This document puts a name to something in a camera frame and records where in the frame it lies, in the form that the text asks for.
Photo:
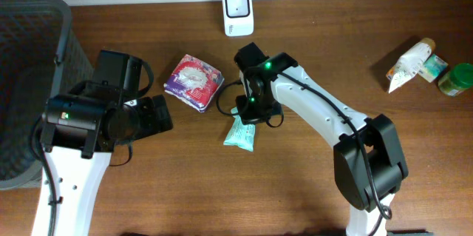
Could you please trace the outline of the white barcode scanner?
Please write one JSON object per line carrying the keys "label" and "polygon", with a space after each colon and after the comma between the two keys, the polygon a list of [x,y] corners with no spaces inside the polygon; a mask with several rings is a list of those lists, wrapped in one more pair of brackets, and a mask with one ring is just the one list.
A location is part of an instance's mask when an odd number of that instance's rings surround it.
{"label": "white barcode scanner", "polygon": [[252,0],[222,0],[222,12],[228,37],[249,36],[254,32]]}

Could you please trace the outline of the white tube gold cap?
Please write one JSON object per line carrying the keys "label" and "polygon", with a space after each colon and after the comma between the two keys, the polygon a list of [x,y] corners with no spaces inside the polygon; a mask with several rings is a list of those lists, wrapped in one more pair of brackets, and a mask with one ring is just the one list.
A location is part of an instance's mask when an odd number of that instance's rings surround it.
{"label": "white tube gold cap", "polygon": [[431,38],[422,38],[417,44],[406,51],[387,72],[389,79],[388,93],[402,87],[413,79],[423,64],[435,50],[436,43]]}

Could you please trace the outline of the green Kleenex tissue pack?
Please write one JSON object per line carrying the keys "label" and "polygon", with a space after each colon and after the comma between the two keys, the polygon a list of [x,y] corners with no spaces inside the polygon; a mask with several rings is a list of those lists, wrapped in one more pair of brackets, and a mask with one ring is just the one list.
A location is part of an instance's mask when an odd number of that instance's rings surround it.
{"label": "green Kleenex tissue pack", "polygon": [[418,74],[429,83],[432,83],[447,67],[448,64],[442,58],[431,54],[423,63]]}

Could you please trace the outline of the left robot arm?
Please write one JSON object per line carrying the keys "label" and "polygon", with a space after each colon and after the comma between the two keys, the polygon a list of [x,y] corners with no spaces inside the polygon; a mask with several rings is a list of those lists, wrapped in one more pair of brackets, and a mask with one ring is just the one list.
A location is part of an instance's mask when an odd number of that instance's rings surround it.
{"label": "left robot arm", "polygon": [[115,147],[172,129],[163,96],[140,87],[148,63],[101,50],[92,78],[47,100],[31,147],[43,171],[33,235],[87,235],[95,199]]}

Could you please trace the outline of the red purple pad pack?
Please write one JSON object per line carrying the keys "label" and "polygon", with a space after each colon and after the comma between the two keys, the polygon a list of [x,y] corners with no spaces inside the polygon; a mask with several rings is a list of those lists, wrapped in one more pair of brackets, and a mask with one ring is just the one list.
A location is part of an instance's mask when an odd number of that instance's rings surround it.
{"label": "red purple pad pack", "polygon": [[218,69],[186,54],[163,86],[166,93],[198,112],[205,112],[224,80]]}

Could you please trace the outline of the green lid jar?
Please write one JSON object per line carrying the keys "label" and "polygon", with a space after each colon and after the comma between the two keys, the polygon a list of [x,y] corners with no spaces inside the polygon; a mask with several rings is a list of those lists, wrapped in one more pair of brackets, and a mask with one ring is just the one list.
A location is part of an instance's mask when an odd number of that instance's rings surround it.
{"label": "green lid jar", "polygon": [[457,96],[472,87],[472,65],[457,64],[438,82],[439,90],[448,96]]}

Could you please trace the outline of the grey plastic mesh basket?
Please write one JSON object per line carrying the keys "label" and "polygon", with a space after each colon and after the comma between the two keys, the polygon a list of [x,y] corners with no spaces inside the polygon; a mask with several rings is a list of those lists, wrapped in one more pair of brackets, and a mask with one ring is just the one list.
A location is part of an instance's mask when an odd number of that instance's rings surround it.
{"label": "grey plastic mesh basket", "polygon": [[1,189],[40,185],[31,129],[48,98],[92,74],[65,1],[1,0]]}

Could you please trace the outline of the mint green wipes pack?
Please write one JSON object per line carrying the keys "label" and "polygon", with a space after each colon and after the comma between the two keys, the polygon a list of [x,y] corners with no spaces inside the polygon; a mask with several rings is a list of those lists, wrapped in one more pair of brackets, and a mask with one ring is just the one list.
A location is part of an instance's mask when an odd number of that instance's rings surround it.
{"label": "mint green wipes pack", "polygon": [[[237,108],[231,110],[232,114],[237,113]],[[242,119],[234,116],[234,123],[230,128],[223,145],[224,146],[238,146],[249,152],[253,152],[254,136],[256,134],[256,126],[253,124],[244,125]]]}

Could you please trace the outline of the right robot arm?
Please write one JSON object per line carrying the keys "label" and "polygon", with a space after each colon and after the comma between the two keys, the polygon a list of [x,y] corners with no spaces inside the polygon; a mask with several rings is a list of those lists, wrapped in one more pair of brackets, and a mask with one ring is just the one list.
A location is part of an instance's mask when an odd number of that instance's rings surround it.
{"label": "right robot arm", "polygon": [[394,123],[385,115],[369,118],[341,103],[287,53],[266,56],[254,43],[234,57],[244,86],[236,98],[243,124],[269,124],[287,107],[333,150],[334,178],[350,204],[347,235],[387,235],[389,207],[408,175]]}

